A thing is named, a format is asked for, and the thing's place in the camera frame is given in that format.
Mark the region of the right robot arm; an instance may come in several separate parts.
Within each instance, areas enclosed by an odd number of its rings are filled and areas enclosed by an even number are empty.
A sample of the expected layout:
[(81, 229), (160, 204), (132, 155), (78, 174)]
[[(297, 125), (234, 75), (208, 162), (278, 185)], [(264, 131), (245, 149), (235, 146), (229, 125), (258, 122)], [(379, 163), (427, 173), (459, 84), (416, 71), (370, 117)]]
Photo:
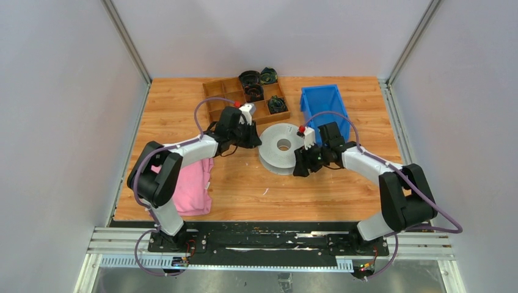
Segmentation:
[(376, 241), (390, 234), (414, 228), (438, 214), (434, 197), (417, 164), (393, 164), (368, 152), (354, 141), (347, 142), (336, 122), (313, 129), (300, 126), (297, 135), (304, 141), (294, 151), (294, 176), (311, 173), (335, 165), (362, 175), (378, 186), (381, 211), (361, 220), (348, 233), (348, 244), (354, 253), (363, 255)]

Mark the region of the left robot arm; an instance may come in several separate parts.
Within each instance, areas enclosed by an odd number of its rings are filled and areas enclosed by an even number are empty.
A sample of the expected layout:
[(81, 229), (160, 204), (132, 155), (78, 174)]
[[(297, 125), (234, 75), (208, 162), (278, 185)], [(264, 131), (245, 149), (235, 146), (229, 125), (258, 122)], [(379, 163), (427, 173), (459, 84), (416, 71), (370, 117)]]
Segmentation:
[(146, 144), (127, 180), (136, 202), (155, 222), (155, 234), (172, 252), (188, 243), (186, 226), (173, 202), (181, 169), (203, 159), (222, 156), (230, 147), (253, 149), (261, 145), (252, 116), (254, 104), (227, 106), (218, 121), (193, 139), (169, 145)]

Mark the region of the grey perforated cable spool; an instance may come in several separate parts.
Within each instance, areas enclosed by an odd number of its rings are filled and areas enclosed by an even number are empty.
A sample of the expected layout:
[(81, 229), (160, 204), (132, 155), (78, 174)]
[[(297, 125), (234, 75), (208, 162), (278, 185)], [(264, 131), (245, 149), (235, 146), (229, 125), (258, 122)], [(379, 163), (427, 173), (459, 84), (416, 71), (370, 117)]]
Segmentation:
[(296, 125), (278, 123), (261, 133), (258, 157), (267, 171), (282, 176), (293, 174), (296, 165), (294, 151), (304, 145), (303, 138), (297, 135), (298, 129)]

